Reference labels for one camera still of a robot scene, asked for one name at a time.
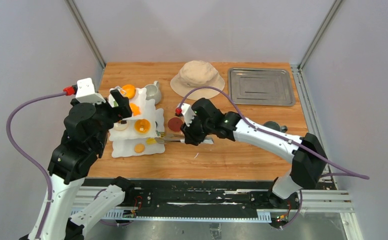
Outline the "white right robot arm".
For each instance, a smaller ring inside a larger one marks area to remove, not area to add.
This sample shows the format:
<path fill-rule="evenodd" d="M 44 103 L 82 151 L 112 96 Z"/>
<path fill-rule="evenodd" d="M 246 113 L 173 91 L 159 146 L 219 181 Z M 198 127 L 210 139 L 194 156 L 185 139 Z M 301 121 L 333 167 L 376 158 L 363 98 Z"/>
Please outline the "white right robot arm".
<path fill-rule="evenodd" d="M 267 200 L 273 208 L 281 208 L 288 202 L 288 197 L 299 190 L 313 190 L 317 187 L 326 163 L 310 153 L 314 151 L 325 155 L 315 135 L 290 135 L 257 124 L 238 112 L 222 113 L 205 98 L 197 100 L 193 105 L 181 104 L 175 114 L 184 119 L 180 129 L 188 145 L 198 146 L 207 136 L 215 135 L 220 139 L 259 147 L 290 163 L 289 172 L 274 180 L 268 190 Z"/>

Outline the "orange star cookie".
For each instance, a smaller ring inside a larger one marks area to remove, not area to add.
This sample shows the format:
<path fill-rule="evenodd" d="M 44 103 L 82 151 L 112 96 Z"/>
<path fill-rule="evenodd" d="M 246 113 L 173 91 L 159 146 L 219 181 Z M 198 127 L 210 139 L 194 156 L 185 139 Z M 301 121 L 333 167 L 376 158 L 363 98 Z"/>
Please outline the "orange star cookie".
<path fill-rule="evenodd" d="M 138 105 L 136 105 L 135 103 L 130 103 L 129 106 L 130 106 L 130 109 L 132 111 L 132 116 L 133 117 L 142 114 L 141 108 Z"/>

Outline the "yellow cake slice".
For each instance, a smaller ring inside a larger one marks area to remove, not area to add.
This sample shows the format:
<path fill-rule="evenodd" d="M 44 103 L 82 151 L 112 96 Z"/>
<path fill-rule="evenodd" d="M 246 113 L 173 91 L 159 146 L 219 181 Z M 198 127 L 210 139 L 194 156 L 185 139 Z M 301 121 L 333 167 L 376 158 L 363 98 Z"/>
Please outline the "yellow cake slice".
<path fill-rule="evenodd" d="M 157 141 L 156 141 L 155 138 L 147 138 L 145 142 L 146 142 L 147 145 L 157 144 Z"/>

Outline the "white tiered dessert stand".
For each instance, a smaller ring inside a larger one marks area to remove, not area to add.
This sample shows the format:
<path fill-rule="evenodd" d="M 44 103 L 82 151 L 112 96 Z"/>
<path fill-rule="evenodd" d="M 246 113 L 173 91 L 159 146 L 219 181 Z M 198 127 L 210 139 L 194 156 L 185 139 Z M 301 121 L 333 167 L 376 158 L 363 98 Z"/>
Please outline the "white tiered dessert stand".
<path fill-rule="evenodd" d="M 136 88 L 135 97 L 129 99 L 130 103 L 134 103 L 140 107 L 141 115 L 132 116 L 124 119 L 128 123 L 128 128 L 123 131 L 117 131 L 112 128 L 109 131 L 109 140 L 112 143 L 113 158 L 127 158 L 142 155 L 162 154 L 165 152 L 164 144 L 147 145 L 148 138 L 155 138 L 159 136 L 159 132 L 165 131 L 164 110 L 156 108 L 154 100 L 146 100 L 146 89 Z M 139 134 L 134 129 L 136 120 L 147 119 L 151 123 L 150 131 L 147 134 Z M 145 151 L 142 153 L 135 153 L 134 146 L 137 144 L 144 144 Z"/>

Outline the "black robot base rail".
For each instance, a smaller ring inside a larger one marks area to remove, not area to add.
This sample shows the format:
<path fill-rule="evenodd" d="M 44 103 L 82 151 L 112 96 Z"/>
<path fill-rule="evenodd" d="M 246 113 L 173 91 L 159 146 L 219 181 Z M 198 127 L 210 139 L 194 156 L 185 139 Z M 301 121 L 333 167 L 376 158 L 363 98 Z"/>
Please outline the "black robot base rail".
<path fill-rule="evenodd" d="M 270 200 L 269 180 L 133 179 L 135 188 L 124 202 L 106 211 L 105 220 L 265 223 L 282 228 L 293 218 L 312 214 L 354 212 L 346 191 L 330 182 L 317 189 Z"/>

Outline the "orange frosted donut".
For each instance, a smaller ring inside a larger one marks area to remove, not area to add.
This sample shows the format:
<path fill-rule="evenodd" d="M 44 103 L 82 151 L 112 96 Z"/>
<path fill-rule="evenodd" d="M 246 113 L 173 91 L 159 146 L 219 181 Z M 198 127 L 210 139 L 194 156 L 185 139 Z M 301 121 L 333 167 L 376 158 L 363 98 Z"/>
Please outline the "orange frosted donut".
<path fill-rule="evenodd" d="M 134 123 L 134 130 L 139 134 L 147 134 L 151 129 L 151 123 L 147 119 L 138 119 Z"/>

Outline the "orange macaron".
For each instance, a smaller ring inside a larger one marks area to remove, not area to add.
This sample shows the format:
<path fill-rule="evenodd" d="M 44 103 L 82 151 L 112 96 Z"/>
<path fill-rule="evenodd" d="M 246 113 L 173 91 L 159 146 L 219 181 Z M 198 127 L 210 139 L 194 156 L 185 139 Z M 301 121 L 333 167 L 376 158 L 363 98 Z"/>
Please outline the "orange macaron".
<path fill-rule="evenodd" d="M 134 85 L 126 84 L 121 87 L 120 93 L 128 99 L 132 99 L 137 94 L 137 90 Z"/>

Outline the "metal food tongs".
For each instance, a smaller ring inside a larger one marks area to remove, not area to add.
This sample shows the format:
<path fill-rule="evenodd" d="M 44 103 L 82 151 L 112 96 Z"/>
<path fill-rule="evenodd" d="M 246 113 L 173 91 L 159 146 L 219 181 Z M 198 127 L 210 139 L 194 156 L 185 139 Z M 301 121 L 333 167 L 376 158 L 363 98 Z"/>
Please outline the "metal food tongs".
<path fill-rule="evenodd" d="M 185 144 L 185 136 L 182 134 L 172 134 L 172 133 L 166 133 L 166 132 L 159 132 L 157 137 L 153 138 L 156 143 L 158 144 L 165 144 L 165 143 L 184 143 Z M 206 137 L 202 142 L 202 144 L 214 144 L 214 140 L 211 137 Z"/>

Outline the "white chocolate donut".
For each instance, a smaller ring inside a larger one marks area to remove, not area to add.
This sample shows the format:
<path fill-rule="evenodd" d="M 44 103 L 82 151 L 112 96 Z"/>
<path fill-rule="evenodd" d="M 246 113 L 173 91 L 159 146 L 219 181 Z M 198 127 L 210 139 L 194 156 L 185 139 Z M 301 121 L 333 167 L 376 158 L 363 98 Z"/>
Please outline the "white chocolate donut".
<path fill-rule="evenodd" d="M 114 123 L 113 129 L 116 131 L 124 131 L 128 128 L 129 124 L 126 120 L 120 120 Z"/>

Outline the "small orange round biscuit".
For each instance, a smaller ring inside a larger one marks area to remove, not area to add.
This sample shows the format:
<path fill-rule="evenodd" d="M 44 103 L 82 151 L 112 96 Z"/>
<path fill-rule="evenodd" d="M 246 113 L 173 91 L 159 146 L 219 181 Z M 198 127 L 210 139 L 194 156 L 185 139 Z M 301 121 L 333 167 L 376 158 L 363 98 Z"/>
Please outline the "small orange round biscuit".
<path fill-rule="evenodd" d="M 133 148 L 134 152 L 135 152 L 135 153 L 138 153 L 138 154 L 143 153 L 143 152 L 145 151 L 145 149 L 146 149 L 146 147 L 145 147 L 145 145 L 142 144 L 142 143 L 136 144 L 136 145 L 134 146 L 134 148 Z"/>

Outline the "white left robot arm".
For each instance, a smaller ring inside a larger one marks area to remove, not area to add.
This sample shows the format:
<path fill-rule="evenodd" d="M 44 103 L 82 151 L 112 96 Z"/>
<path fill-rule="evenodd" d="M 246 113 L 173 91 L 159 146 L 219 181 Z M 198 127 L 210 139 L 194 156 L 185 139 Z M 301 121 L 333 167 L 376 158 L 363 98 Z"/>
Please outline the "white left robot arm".
<path fill-rule="evenodd" d="M 48 168 L 42 170 L 47 191 L 33 229 L 24 236 L 26 240 L 83 240 L 112 208 L 134 203 L 134 184 L 119 176 L 88 206 L 71 214 L 91 166 L 103 156 L 109 130 L 132 116 L 129 99 L 118 90 L 111 95 L 116 106 L 100 94 L 88 102 L 71 101 L 60 144 L 52 152 Z"/>

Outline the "grey ceramic mug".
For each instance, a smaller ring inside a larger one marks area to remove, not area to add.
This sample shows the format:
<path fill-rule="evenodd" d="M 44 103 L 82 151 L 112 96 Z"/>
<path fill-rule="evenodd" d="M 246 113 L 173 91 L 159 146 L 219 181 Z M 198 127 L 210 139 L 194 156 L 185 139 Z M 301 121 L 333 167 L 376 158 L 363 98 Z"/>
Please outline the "grey ceramic mug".
<path fill-rule="evenodd" d="M 279 125 L 275 121 L 267 121 L 263 124 L 264 127 L 267 127 L 269 129 L 281 132 L 281 133 L 286 133 L 288 131 L 288 127 L 285 125 Z"/>

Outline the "white ceramic mug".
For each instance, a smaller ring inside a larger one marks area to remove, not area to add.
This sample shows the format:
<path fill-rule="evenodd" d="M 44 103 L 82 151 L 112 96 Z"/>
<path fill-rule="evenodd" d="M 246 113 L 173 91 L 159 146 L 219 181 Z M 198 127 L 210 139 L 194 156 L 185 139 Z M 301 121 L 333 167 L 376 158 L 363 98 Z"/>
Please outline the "white ceramic mug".
<path fill-rule="evenodd" d="M 146 100 L 154 100 L 154 104 L 157 105 L 162 99 L 162 92 L 160 90 L 160 83 L 156 80 L 152 84 L 147 84 L 145 87 L 146 90 Z"/>

